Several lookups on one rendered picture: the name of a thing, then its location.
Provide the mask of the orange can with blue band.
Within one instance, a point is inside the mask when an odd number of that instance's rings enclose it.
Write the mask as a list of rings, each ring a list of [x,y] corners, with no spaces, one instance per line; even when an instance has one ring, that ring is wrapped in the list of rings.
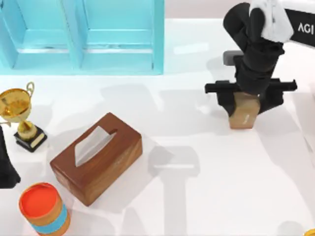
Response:
[[[57,189],[46,182],[23,191],[19,209],[39,236],[63,236],[70,225],[70,214]]]

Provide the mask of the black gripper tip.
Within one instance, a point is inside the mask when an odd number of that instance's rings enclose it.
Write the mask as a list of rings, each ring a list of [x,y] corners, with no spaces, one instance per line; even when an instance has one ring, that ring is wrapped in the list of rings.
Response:
[[[12,189],[20,181],[21,178],[8,156],[3,130],[0,126],[0,189]]]

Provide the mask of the light wooden block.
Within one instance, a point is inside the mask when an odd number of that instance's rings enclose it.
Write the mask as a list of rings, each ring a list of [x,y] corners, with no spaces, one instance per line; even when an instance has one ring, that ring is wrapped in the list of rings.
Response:
[[[234,93],[235,111],[229,118],[231,129],[252,129],[260,111],[260,101],[257,95],[243,92]]]

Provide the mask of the gold trophy on black base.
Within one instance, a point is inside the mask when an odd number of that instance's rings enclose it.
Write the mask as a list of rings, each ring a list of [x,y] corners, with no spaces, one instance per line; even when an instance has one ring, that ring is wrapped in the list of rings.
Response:
[[[4,120],[0,125],[17,123],[16,143],[29,152],[35,152],[47,139],[45,132],[28,120],[34,88],[34,82],[28,82],[26,89],[11,88],[0,94],[0,117]]]

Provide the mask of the white tissue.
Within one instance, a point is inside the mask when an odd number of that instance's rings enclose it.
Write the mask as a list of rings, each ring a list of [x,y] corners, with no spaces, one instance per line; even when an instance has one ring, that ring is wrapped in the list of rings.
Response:
[[[75,145],[75,167],[79,167],[95,157],[114,138],[113,133],[106,132],[97,126],[86,138]]]

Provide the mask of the pale grey rounded box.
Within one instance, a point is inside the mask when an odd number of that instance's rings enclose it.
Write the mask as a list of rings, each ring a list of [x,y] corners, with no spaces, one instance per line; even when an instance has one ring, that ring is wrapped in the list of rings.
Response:
[[[225,66],[240,65],[244,53],[240,50],[228,50],[223,53],[223,64]]]

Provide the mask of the brown wooden tissue box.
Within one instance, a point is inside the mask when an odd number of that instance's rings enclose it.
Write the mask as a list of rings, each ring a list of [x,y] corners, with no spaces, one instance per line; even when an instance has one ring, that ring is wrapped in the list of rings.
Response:
[[[75,166],[75,146],[100,126],[113,139],[91,160]],[[50,166],[59,181],[80,202],[90,206],[142,154],[142,136],[112,113],[107,113],[92,127],[58,154]]]

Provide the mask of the light blue rack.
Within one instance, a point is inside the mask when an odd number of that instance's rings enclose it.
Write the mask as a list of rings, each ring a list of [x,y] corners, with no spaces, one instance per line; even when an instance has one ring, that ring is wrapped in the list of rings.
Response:
[[[164,0],[0,0],[0,75],[156,75]]]

